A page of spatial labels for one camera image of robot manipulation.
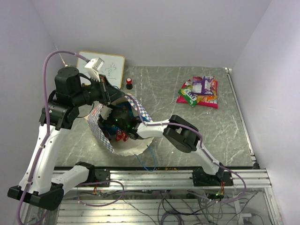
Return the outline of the small red candy packet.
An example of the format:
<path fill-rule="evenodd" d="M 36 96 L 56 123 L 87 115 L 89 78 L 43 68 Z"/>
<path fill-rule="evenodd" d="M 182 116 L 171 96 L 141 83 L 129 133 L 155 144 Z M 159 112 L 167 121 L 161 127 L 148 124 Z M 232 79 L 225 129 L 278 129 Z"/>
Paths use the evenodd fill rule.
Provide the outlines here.
<path fill-rule="evenodd" d="M 124 142 L 126 142 L 128 138 L 129 138 L 128 135 L 124 131 L 117 130 L 115 141 L 119 142 L 123 140 Z"/>

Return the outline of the blue checkered paper bag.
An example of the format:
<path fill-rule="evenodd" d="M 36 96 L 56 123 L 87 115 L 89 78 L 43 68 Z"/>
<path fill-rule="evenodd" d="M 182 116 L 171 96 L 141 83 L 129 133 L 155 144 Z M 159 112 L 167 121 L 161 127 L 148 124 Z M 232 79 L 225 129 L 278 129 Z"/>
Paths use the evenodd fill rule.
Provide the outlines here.
<path fill-rule="evenodd" d="M 145 122 L 152 122 L 151 116 L 144 109 L 138 99 L 131 94 L 127 94 L 125 97 L 118 99 L 115 106 L 125 109 L 132 119 L 139 120 L 139 115 L 141 115 Z M 105 111 L 105 109 L 106 107 L 104 105 L 99 104 L 92 109 L 87 116 L 84 117 L 94 137 L 100 141 L 100 143 L 103 144 L 104 147 L 112 154 L 119 156 L 134 155 L 145 170 L 149 172 L 154 171 L 157 167 L 157 162 L 153 150 L 150 148 L 150 144 L 154 138 L 133 140 L 115 125 L 98 125 L 100 115 Z M 152 169 L 147 168 L 139 158 L 139 155 L 142 154 L 146 149 L 150 151 L 154 161 L 154 166 Z"/>

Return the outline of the purple snack packet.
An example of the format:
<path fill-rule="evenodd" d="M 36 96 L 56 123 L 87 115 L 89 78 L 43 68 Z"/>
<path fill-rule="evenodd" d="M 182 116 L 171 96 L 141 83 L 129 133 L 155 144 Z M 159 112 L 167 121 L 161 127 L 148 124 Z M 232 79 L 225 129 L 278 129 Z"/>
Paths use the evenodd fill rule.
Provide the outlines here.
<path fill-rule="evenodd" d="M 203 76 L 202 77 L 202 88 L 201 93 L 205 96 L 214 96 L 214 93 L 211 89 L 211 85 L 214 81 L 213 76 Z"/>
<path fill-rule="evenodd" d="M 203 84 L 203 77 L 201 76 L 193 76 L 193 87 L 192 91 L 197 94 L 204 93 L 204 84 Z"/>

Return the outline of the orange snack packet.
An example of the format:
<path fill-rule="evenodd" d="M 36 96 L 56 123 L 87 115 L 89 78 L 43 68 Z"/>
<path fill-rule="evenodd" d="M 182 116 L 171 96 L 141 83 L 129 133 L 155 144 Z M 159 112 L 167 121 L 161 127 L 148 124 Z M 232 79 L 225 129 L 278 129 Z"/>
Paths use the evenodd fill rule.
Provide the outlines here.
<path fill-rule="evenodd" d="M 217 90 L 218 90 L 218 82 L 216 80 L 213 80 L 210 83 L 210 90 L 213 93 L 213 95 L 209 95 L 209 96 L 204 96 L 204 95 L 198 95 L 197 96 L 197 102 L 209 102 L 209 101 L 214 101 L 217 99 L 218 95 L 217 95 Z"/>

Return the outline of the large blue Blendy packet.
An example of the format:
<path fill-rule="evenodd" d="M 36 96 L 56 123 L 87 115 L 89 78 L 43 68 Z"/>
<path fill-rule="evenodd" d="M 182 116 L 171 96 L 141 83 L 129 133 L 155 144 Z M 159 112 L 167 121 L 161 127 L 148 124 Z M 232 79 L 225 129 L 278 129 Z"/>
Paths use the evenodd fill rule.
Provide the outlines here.
<path fill-rule="evenodd" d="M 103 127 L 103 131 L 109 133 L 110 135 L 115 135 L 117 133 L 118 128 L 115 125 L 107 125 L 105 124 Z"/>

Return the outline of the green snack packet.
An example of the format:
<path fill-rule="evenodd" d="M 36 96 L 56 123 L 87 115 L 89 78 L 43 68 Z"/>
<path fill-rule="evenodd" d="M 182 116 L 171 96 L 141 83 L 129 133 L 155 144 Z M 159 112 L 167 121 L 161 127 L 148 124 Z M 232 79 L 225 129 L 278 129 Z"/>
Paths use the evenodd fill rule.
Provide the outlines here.
<path fill-rule="evenodd" d="M 179 91 L 179 97 L 177 99 L 177 103 L 187 103 L 191 107 L 194 107 L 197 104 L 197 96 L 192 92 L 192 88 L 186 86 L 181 88 Z"/>

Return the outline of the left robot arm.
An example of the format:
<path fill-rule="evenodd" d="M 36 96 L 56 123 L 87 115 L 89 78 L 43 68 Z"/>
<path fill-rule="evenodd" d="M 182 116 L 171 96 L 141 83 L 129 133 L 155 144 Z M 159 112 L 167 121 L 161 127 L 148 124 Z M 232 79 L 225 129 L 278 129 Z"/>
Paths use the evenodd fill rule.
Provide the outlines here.
<path fill-rule="evenodd" d="M 95 182 L 95 166 L 85 162 L 76 163 L 57 178 L 52 177 L 60 145 L 77 119 L 79 107 L 96 101 L 111 106 L 113 101 L 125 95 L 104 75 L 89 78 L 87 86 L 82 86 L 81 77 L 85 75 L 75 67 L 65 67 L 57 72 L 54 78 L 56 89 L 46 96 L 39 119 L 39 135 L 30 164 L 20 183 L 9 188 L 8 197 L 53 211 L 72 188 L 81 183 L 91 186 Z"/>

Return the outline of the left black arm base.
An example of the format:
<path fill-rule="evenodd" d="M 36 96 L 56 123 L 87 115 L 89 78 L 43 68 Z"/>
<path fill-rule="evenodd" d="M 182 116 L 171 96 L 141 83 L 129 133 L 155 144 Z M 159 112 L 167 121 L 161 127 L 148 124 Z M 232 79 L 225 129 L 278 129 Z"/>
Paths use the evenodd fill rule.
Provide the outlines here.
<path fill-rule="evenodd" d="M 107 169 L 91 168 L 86 181 L 77 184 L 75 187 L 109 187 L 111 180 L 110 171 Z"/>

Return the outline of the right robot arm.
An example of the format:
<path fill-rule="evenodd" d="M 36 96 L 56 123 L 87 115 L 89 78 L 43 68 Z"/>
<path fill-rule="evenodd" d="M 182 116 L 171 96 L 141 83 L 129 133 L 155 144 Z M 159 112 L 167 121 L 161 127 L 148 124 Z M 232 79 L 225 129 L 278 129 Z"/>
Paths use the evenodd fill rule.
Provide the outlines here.
<path fill-rule="evenodd" d="M 200 166 L 211 185 L 218 185 L 223 180 L 223 165 L 206 149 L 198 129 L 180 116 L 172 115 L 168 120 L 147 122 L 142 118 L 134 119 L 128 112 L 118 108 L 112 111 L 108 121 L 133 140 L 166 138 L 179 151 L 194 153 L 199 157 Z"/>

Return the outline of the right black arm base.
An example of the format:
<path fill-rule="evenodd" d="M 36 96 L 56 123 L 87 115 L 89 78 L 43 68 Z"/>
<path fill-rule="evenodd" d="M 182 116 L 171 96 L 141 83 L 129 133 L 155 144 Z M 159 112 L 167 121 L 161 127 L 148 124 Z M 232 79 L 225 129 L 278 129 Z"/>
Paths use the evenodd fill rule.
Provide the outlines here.
<path fill-rule="evenodd" d="M 189 177 L 194 187 L 225 187 L 233 186 L 233 178 L 230 172 L 218 171 L 216 175 L 209 175 L 201 170 L 193 170 L 192 175 Z"/>

